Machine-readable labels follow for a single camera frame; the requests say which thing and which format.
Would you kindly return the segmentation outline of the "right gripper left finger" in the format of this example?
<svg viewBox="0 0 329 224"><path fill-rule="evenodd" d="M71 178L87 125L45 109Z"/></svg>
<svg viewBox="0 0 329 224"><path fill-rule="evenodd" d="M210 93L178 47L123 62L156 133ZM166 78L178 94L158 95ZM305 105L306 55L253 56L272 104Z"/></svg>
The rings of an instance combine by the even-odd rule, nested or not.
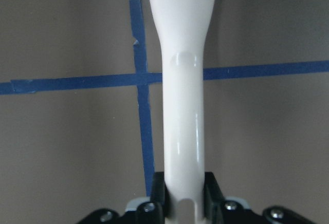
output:
<svg viewBox="0 0 329 224"><path fill-rule="evenodd" d="M164 172L156 172L152 179L150 200L136 210L136 223L165 223L169 209L169 196Z"/></svg>

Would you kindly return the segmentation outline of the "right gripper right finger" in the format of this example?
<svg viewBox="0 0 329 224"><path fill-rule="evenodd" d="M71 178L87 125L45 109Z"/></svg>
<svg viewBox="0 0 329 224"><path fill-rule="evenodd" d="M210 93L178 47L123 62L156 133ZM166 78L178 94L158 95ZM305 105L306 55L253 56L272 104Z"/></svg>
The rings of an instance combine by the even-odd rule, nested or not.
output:
<svg viewBox="0 0 329 224"><path fill-rule="evenodd" d="M212 172L205 172L204 212L207 223L249 223L250 211L235 200L226 200Z"/></svg>

